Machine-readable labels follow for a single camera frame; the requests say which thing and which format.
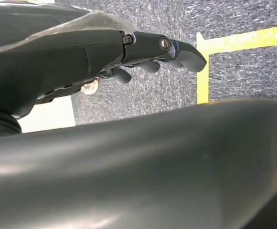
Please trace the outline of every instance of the black curved surface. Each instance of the black curved surface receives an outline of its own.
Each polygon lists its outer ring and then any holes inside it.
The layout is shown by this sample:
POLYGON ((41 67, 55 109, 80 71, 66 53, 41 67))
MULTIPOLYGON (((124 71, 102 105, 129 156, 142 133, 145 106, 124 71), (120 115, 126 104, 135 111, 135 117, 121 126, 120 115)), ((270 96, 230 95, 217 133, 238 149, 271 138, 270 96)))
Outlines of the black curved surface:
POLYGON ((277 193, 277 101, 0 137, 0 229, 238 229, 277 193))
POLYGON ((111 30, 59 33, 2 53, 0 110, 26 116, 39 96, 52 100, 76 92, 122 55, 120 33, 111 30))
POLYGON ((86 10, 59 4, 36 4, 27 1, 0 1, 0 47, 24 40, 87 14, 86 10))

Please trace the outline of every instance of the gray carpet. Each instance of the gray carpet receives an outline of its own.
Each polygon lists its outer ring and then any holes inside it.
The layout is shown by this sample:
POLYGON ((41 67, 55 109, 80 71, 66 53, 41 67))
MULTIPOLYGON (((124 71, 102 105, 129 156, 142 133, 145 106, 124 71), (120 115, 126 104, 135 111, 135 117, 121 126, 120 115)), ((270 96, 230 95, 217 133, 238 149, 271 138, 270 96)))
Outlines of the gray carpet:
MULTIPOLYGON (((205 39, 277 26, 277 1, 57 0, 120 15, 140 31, 165 34, 195 45, 205 39)), ((277 47, 211 55, 210 99, 277 98, 277 47)), ((102 81, 92 96, 72 97, 77 125, 151 114, 195 104, 196 74, 162 67, 135 69, 127 85, 102 81)))

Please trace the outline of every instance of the yellow floor tape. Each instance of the yellow floor tape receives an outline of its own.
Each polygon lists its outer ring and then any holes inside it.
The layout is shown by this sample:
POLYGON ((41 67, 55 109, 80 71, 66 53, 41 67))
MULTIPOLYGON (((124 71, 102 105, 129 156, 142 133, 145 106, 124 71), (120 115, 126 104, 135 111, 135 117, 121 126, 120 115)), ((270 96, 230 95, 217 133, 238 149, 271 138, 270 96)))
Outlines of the yellow floor tape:
POLYGON ((200 32, 197 33, 197 48, 207 61, 203 71, 197 74, 197 103, 208 102, 210 55, 275 45, 277 45, 277 27, 209 40, 204 39, 200 32))

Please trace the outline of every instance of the metal screw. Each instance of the metal screw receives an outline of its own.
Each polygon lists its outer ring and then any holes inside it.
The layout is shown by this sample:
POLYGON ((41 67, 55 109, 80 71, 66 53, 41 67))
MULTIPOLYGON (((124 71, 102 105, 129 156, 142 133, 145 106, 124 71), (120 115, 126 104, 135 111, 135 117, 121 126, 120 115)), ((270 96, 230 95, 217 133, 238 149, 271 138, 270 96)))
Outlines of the metal screw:
POLYGON ((161 49, 167 51, 168 49, 170 49, 170 43, 167 37, 162 37, 160 40, 160 46, 161 47, 161 49))
POLYGON ((98 88, 98 79, 94 80, 92 83, 87 83, 81 87, 81 92, 83 94, 94 94, 98 88))
POLYGON ((131 44, 133 40, 129 35, 126 35, 123 37, 123 44, 131 44))

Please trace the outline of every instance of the transparent plastic film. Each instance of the transparent plastic film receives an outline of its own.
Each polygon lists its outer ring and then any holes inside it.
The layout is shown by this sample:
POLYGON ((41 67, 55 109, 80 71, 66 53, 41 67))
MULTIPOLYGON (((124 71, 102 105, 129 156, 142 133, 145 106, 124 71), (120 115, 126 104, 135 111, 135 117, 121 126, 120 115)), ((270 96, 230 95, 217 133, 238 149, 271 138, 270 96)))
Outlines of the transparent plastic film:
POLYGON ((117 31, 126 31, 126 32, 135 31, 135 27, 132 25, 130 22, 120 18, 118 16, 104 13, 100 10, 87 10, 87 9, 85 10, 86 10, 86 14, 84 16, 59 24, 49 29, 31 34, 27 38, 19 42, 0 46, 0 53, 10 51, 11 49, 30 43, 31 41, 44 36, 50 36, 64 32, 86 31, 86 30, 117 30, 117 31))

